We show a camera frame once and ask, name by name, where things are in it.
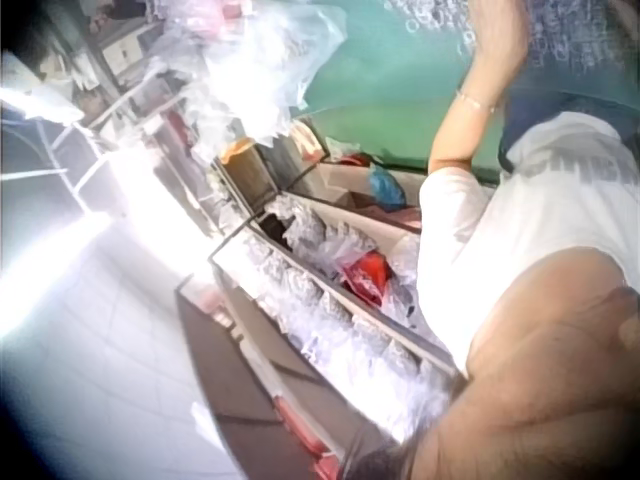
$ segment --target skin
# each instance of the skin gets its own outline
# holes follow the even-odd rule
[[[493,106],[526,58],[526,11],[522,0],[469,6],[478,48],[461,90]],[[471,171],[490,116],[456,98],[429,172]],[[524,272],[474,338],[469,387],[422,439],[411,479],[618,478],[640,437],[638,296],[624,285],[588,248]]]

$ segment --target bracelet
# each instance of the bracelet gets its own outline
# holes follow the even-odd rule
[[[471,105],[476,110],[488,110],[489,113],[495,113],[495,111],[496,111],[496,107],[485,105],[484,103],[480,103],[475,98],[471,98],[466,93],[462,93],[462,91],[460,89],[456,90],[456,94],[458,95],[459,98],[461,98],[462,100],[467,102],[469,105]]]

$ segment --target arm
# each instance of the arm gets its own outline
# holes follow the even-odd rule
[[[460,92],[472,100],[456,96],[449,108],[433,141],[430,174],[451,166],[471,171],[491,110],[527,57],[529,24],[523,0],[470,0],[469,10],[477,47]]]

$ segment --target hand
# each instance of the hand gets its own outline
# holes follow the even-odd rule
[[[474,63],[494,70],[508,85],[529,50],[529,14],[524,0],[469,0],[476,33]]]

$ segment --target red item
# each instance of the red item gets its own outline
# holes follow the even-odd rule
[[[340,165],[353,165],[355,167],[369,167],[373,159],[371,155],[366,153],[352,153],[351,155],[345,155],[340,159]]]
[[[369,305],[380,308],[391,279],[391,267],[379,252],[369,252],[350,267],[342,269],[349,289]]]
[[[315,458],[321,458],[324,454],[329,453],[329,448],[318,438],[284,398],[277,396],[273,399],[273,403],[282,421],[287,426],[287,429],[302,442],[302,445],[304,445],[311,455]]]
[[[322,480],[338,480],[340,460],[335,455],[322,457],[313,466],[313,470]]]

